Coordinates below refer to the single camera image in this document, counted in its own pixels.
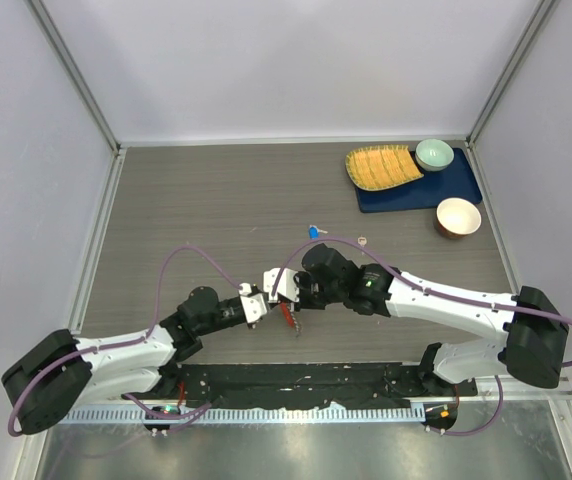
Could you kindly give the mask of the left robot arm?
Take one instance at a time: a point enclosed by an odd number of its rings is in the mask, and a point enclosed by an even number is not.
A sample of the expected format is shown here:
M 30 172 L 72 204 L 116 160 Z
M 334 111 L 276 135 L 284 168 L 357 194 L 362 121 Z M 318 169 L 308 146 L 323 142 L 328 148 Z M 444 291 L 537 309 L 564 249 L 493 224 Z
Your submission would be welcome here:
M 250 285 L 225 300 L 210 287 L 198 287 L 148 330 L 93 339 L 56 330 L 1 377 L 12 405 L 9 433 L 40 433 L 76 407 L 124 394 L 169 398 L 178 389 L 179 363 L 201 349 L 203 336 L 252 326 L 265 312 L 263 295 Z

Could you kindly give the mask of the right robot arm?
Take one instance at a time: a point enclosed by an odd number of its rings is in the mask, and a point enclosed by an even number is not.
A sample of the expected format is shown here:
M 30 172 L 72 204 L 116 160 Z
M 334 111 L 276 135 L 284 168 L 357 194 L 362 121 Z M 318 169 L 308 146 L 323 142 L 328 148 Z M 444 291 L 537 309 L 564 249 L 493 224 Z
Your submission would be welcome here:
M 542 389 L 559 384 L 568 328 L 537 288 L 512 295 L 451 287 L 377 263 L 358 266 L 324 244 L 304 255 L 294 283 L 304 309 L 342 304 L 360 315 L 429 321 L 475 335 L 426 348 L 417 380 L 428 394 L 477 376 L 509 374 Z

